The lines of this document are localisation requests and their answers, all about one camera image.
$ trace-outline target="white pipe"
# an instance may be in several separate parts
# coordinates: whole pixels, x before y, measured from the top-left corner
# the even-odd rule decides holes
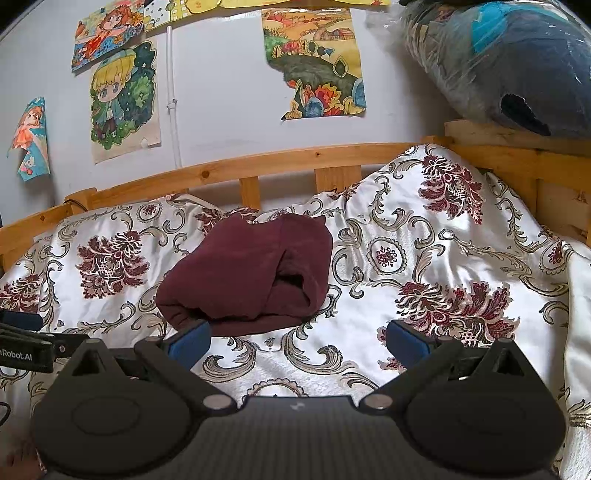
[[[174,97],[173,69],[173,27],[166,27],[166,76],[168,83],[168,116],[170,118],[170,135],[173,140],[173,157],[175,168],[182,168],[181,148],[178,142],[177,99]]]

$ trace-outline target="folded maroon towel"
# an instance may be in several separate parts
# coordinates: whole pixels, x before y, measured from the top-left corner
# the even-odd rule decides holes
[[[156,305],[177,330],[208,318],[213,336],[302,324],[328,292],[332,236],[323,216],[265,223],[232,215],[164,277]]]

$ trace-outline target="white wall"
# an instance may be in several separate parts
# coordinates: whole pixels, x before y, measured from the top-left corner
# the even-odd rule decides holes
[[[166,37],[150,39],[158,50],[162,143],[94,165],[90,155],[91,72],[70,70],[78,20],[107,0],[45,0],[0,42],[0,153],[8,149],[26,104],[44,96],[50,163],[56,198],[88,187],[104,189],[174,168],[166,109]],[[404,53],[386,53],[353,11],[368,108],[363,117],[281,122],[291,90],[265,61],[258,12],[219,9],[174,27],[174,81],[183,166],[287,148],[354,142],[414,141],[443,132],[456,114],[422,70]],[[312,193],[310,177],[294,176],[268,197]],[[4,224],[41,208],[17,177],[13,161],[0,161],[0,212]],[[209,189],[208,200],[231,204],[237,192]]]

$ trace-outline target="wooden bed frame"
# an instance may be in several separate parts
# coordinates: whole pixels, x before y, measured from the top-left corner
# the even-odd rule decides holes
[[[475,167],[494,171],[521,196],[533,215],[540,181],[591,193],[591,142],[548,141],[511,132],[475,128],[459,121],[446,124],[448,136],[426,137],[421,142],[440,144]],[[384,165],[415,144],[358,144],[250,155],[181,168],[106,190],[81,190],[66,197],[62,205],[0,228],[0,265],[7,271],[33,244],[34,237],[86,210],[155,199],[228,180],[239,180],[244,206],[260,208],[259,176],[314,170],[318,192],[339,192],[362,179],[362,165]],[[591,246],[591,228],[587,230],[587,245]]]

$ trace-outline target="blue gripper pad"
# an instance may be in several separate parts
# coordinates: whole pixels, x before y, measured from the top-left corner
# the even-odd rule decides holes
[[[0,309],[0,323],[29,332],[38,332],[43,327],[43,319],[36,313],[11,312],[2,309]]]
[[[212,344],[212,328],[208,322],[190,327],[165,341],[168,356],[191,370]]]
[[[416,332],[402,320],[393,320],[386,328],[386,348],[406,368],[428,356],[435,345],[434,339]]]

